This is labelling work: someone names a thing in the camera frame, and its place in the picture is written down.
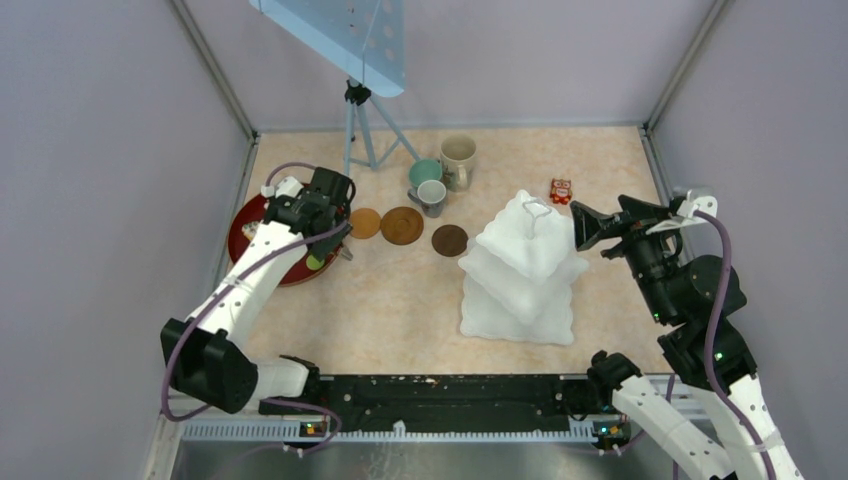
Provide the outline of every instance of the white wall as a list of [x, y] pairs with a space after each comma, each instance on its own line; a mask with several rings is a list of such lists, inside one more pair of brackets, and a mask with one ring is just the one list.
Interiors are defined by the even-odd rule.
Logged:
[[[339, 69], [248, 0], [187, 3], [256, 128], [343, 126]], [[407, 1], [407, 90], [384, 105], [411, 126], [642, 122], [711, 4]]]
[[749, 300], [731, 320], [787, 445], [806, 478], [845, 478], [848, 3], [736, 2], [658, 138], [675, 183], [717, 191]]
[[165, 1], [0, 3], [0, 478], [139, 475], [245, 148]]

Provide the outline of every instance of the teal cup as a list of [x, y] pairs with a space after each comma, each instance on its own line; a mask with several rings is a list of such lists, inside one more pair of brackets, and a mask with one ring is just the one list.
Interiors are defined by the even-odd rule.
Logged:
[[409, 167], [409, 183], [412, 188], [417, 189], [427, 180], [441, 180], [442, 165], [431, 158], [418, 160]]

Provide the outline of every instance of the coaster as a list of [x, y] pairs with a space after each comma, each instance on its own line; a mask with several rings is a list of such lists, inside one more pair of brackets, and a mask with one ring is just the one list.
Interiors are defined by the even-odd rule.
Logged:
[[432, 242], [439, 255], [455, 257], [468, 246], [468, 234], [456, 225], [443, 225], [433, 232]]
[[380, 230], [389, 243], [409, 245], [424, 231], [424, 218], [413, 208], [393, 208], [383, 216]]
[[370, 208], [360, 208], [350, 214], [350, 224], [353, 238], [371, 238], [380, 231], [380, 214]]

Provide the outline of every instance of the marble tabletop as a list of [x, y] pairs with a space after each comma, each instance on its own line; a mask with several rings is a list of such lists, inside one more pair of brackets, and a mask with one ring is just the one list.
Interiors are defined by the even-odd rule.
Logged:
[[[415, 243], [395, 246], [379, 233], [348, 238], [352, 261], [338, 260], [301, 285], [278, 288], [256, 321], [246, 348], [254, 360], [280, 354], [317, 364], [336, 374], [583, 373], [598, 350], [621, 352], [645, 372], [670, 372], [656, 338], [668, 329], [653, 322], [623, 259], [600, 251], [612, 241], [581, 252], [589, 270], [572, 286], [575, 341], [569, 346], [468, 338], [459, 332], [462, 280], [460, 257], [437, 254], [430, 243], [445, 224], [470, 237], [520, 189], [547, 198], [552, 178], [571, 179], [574, 198], [602, 212], [618, 211], [627, 194], [657, 201], [635, 127], [408, 130], [422, 157], [437, 157], [440, 141], [467, 133], [478, 145], [479, 163], [471, 189], [448, 194], [438, 219], [425, 218]], [[394, 141], [389, 131], [373, 134], [378, 155]], [[354, 153], [365, 158], [363, 142]], [[343, 132], [262, 135], [248, 198], [275, 166], [305, 161], [342, 170]], [[406, 196], [412, 157], [399, 147], [380, 167], [353, 165], [357, 196], [353, 208], [381, 215], [414, 204]], [[292, 169], [308, 180], [306, 169]], [[557, 206], [570, 215], [568, 207]]]

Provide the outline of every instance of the white mug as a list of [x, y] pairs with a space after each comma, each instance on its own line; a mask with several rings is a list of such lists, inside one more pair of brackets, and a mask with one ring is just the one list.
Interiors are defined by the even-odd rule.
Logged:
[[468, 135], [457, 134], [442, 141], [439, 151], [442, 182], [454, 192], [468, 190], [471, 172], [477, 165], [477, 144]]

